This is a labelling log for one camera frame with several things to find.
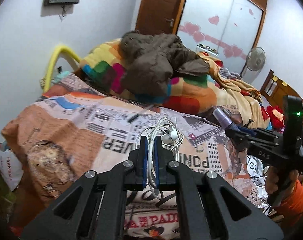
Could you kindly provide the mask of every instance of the wooden door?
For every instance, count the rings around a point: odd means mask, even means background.
[[[136,30],[141,34],[172,33],[181,0],[141,0]]]

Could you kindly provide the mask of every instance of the wall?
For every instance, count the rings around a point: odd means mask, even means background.
[[[260,89],[272,69],[303,98],[303,9],[296,0],[268,0],[258,47],[266,64],[252,85]]]
[[[131,24],[131,30],[136,29],[136,23],[137,23],[137,19],[138,19],[140,4],[141,4],[141,0],[136,0],[135,9],[133,11],[133,19],[132,19],[132,24]]]
[[[61,21],[60,6],[43,0],[5,0],[0,6],[0,131],[40,95],[54,47],[84,57],[94,46],[130,30],[136,0],[80,0]],[[63,59],[57,65],[71,70]]]

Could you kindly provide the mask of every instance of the newspaper print bedspread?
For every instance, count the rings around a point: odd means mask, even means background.
[[[145,106],[107,97],[70,74],[27,107],[3,132],[12,136],[19,123],[23,132],[16,131],[17,141],[22,154],[28,156],[36,189],[48,202],[87,170],[109,171],[126,160],[139,133],[154,126],[161,117],[177,118],[178,128],[185,136],[180,162],[200,173],[216,171],[244,197],[259,204],[256,188],[246,173],[246,152],[237,153],[221,128],[200,117],[161,107],[150,109],[129,124],[127,120],[142,107]],[[51,154],[56,150],[57,159],[51,159],[49,168],[41,169],[42,162],[48,165],[49,149]],[[142,192],[128,192],[127,234],[157,239],[179,237],[175,192],[159,195],[162,200],[153,197],[149,186]]]

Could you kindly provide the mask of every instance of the wooden bed headboard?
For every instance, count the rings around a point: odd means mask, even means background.
[[[271,106],[283,108],[283,96],[290,95],[301,98],[301,96],[286,82],[274,75],[272,70],[260,89],[260,93],[267,99]]]

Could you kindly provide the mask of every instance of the orange sleeve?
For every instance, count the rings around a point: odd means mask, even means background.
[[[284,199],[281,205],[275,207],[274,210],[285,218],[288,218],[290,220],[290,225],[293,225],[299,220],[303,213],[303,186],[300,184],[299,180],[296,181],[295,188],[289,197]]]

